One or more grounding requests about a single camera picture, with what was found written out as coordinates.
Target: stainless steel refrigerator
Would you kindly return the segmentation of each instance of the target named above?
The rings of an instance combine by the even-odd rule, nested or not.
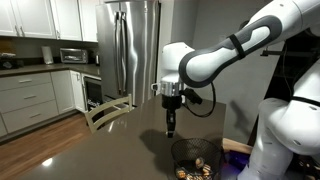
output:
[[[139,106],[153,97],[159,2],[107,1],[96,16],[103,100],[132,94]]]

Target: wooden floor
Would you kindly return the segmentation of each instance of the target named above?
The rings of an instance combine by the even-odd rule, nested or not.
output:
[[[90,136],[82,114],[41,128],[0,146],[0,179],[16,179]]]

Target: chair back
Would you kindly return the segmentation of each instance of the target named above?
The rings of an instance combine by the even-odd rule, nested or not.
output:
[[[129,106],[127,106],[125,108],[115,107],[116,105],[123,104],[123,103],[128,103]],[[96,114],[98,114],[98,113],[100,113],[110,107],[115,107],[117,110],[112,111],[111,113],[108,113],[108,114],[104,115],[103,117],[101,117],[100,119],[98,119],[97,121],[93,122],[92,118]],[[115,118],[115,117],[120,116],[124,113],[130,112],[131,110],[132,110],[132,97],[131,97],[131,94],[129,94],[127,97],[123,97],[120,99],[106,102],[106,103],[92,109],[90,112],[85,113],[85,116],[86,116],[91,133],[95,133],[102,124],[106,123],[107,121],[111,120],[112,118]]]

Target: kitchen counter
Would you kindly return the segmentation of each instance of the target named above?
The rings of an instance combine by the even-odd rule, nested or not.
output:
[[[190,105],[206,113],[212,102]],[[217,103],[207,118],[193,116],[184,107],[176,111],[176,133],[167,138],[166,113],[161,96],[109,123],[73,148],[54,156],[21,179],[175,179],[171,145],[186,138],[202,138],[221,145],[225,104]]]
[[[62,70],[73,70],[100,77],[99,66],[96,66],[95,64],[40,64],[24,66],[19,69],[0,70],[0,78]]]

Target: white robotic arm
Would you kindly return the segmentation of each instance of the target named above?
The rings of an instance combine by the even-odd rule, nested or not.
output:
[[[319,14],[320,0],[274,0],[243,29],[214,47],[193,50],[184,43],[165,46],[163,68],[168,76],[162,78],[160,90],[162,105],[167,109],[168,133],[172,136],[174,131],[172,117],[180,108],[179,91],[183,83],[195,88],[207,86],[224,68],[253,51],[319,24]],[[298,81],[290,103],[267,99],[260,104],[256,144],[239,180],[282,179],[292,152],[304,155],[320,152],[319,88],[320,61]]]

